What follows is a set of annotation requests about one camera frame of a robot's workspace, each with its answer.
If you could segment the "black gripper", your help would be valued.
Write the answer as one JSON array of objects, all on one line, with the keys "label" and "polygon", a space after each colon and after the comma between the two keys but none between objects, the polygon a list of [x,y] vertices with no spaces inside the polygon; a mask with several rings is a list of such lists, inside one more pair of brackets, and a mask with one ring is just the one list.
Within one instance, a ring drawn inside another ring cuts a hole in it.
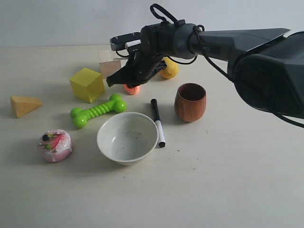
[{"label": "black gripper", "polygon": [[129,56],[124,67],[106,78],[109,87],[127,85],[137,87],[146,84],[161,70],[167,68],[164,60],[158,63],[161,56],[192,59],[201,55],[200,45],[192,23],[175,25],[161,22],[141,29],[139,53]]}]

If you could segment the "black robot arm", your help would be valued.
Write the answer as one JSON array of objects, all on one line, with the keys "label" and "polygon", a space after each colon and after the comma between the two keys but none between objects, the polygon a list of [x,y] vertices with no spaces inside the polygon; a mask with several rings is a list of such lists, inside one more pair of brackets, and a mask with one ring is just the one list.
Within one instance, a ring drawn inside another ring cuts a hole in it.
[{"label": "black robot arm", "polygon": [[251,107],[290,117],[304,116],[304,34],[286,28],[203,31],[179,20],[148,25],[126,66],[109,86],[145,84],[163,57],[198,55],[227,62],[224,76]]}]

